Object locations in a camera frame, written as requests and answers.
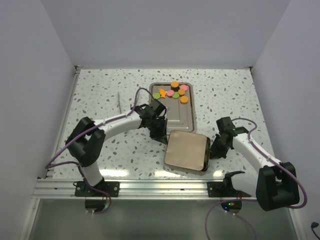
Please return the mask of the gold square cookie tin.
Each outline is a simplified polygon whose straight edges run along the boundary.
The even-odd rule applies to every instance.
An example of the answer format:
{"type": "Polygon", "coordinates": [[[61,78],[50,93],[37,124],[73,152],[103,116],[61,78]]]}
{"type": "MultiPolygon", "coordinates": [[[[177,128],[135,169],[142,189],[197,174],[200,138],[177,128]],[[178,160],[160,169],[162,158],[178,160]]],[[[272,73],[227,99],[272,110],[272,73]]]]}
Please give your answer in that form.
{"type": "Polygon", "coordinates": [[[205,142],[205,152],[204,152],[204,159],[203,159],[203,168],[202,172],[206,172],[209,166],[210,160],[210,152],[211,152],[211,140],[207,137],[205,142]]]}

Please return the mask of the gold tin lid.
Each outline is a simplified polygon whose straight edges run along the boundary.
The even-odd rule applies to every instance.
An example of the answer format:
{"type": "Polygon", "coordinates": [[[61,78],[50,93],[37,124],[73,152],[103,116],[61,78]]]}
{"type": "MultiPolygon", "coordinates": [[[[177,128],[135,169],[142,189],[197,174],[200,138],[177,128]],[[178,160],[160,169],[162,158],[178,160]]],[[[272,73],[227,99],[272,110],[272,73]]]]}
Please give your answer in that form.
{"type": "Polygon", "coordinates": [[[202,172],[207,136],[192,132],[170,132],[164,163],[178,169],[202,172]]]}

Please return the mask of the steel serving tongs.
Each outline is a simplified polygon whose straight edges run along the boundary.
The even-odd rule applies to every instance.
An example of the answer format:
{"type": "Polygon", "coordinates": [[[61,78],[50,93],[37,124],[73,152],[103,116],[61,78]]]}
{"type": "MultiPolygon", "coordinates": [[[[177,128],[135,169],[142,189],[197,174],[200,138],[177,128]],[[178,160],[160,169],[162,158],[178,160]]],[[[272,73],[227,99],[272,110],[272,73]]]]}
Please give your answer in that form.
{"type": "Polygon", "coordinates": [[[119,112],[121,114],[122,113],[122,107],[121,107],[121,96],[120,96],[119,92],[117,92],[117,102],[118,102],[119,112]]]}

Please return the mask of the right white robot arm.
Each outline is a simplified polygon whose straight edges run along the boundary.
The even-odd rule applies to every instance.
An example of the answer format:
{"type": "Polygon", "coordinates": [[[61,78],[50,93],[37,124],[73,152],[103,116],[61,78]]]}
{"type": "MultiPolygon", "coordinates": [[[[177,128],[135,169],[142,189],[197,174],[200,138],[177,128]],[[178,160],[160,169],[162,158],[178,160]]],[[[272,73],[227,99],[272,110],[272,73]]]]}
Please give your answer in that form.
{"type": "Polygon", "coordinates": [[[225,159],[229,150],[235,150],[257,173],[253,181],[246,180],[242,170],[226,173],[222,184],[214,188],[219,197],[246,193],[256,198],[264,211],[292,207],[300,202],[296,169],[292,163],[272,157],[253,139],[252,131],[235,126],[229,116],[218,119],[216,124],[218,134],[210,148],[210,158],[225,159]]]}

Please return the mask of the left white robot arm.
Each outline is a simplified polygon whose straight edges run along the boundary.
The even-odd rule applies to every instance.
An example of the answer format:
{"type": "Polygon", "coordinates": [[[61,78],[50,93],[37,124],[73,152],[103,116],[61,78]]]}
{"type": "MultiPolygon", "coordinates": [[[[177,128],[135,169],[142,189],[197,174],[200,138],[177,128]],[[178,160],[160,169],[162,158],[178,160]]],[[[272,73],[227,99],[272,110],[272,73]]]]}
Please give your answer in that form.
{"type": "Polygon", "coordinates": [[[159,100],[149,104],[133,106],[129,111],[102,120],[84,117],[68,137],[65,146],[77,160],[79,171],[87,182],[86,190],[92,196],[99,196],[104,190],[104,177],[97,160],[106,140],[121,133],[147,128],[149,137],[162,144],[168,143],[167,108],[159,100]]]}

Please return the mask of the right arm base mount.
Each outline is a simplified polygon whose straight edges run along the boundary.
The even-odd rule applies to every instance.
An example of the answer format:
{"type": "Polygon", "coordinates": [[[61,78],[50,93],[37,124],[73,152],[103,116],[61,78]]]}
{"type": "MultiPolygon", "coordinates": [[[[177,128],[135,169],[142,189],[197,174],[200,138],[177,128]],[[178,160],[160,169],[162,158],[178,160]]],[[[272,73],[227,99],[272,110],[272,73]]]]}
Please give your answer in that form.
{"type": "Polygon", "coordinates": [[[238,190],[223,181],[208,181],[206,185],[209,198],[236,198],[240,194],[238,190]]]}

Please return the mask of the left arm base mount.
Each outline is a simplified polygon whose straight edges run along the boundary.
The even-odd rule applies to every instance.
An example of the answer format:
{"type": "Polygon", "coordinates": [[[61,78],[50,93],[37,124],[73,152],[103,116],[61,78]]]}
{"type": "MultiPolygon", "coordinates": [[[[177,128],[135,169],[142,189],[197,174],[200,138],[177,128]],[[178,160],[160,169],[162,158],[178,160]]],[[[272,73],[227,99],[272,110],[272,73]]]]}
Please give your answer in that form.
{"type": "Polygon", "coordinates": [[[73,186],[75,187],[74,195],[76,197],[105,197],[104,193],[108,193],[110,197],[116,198],[120,191],[120,183],[118,181],[102,181],[93,186],[94,189],[104,193],[93,190],[84,181],[75,181],[73,186]]]}

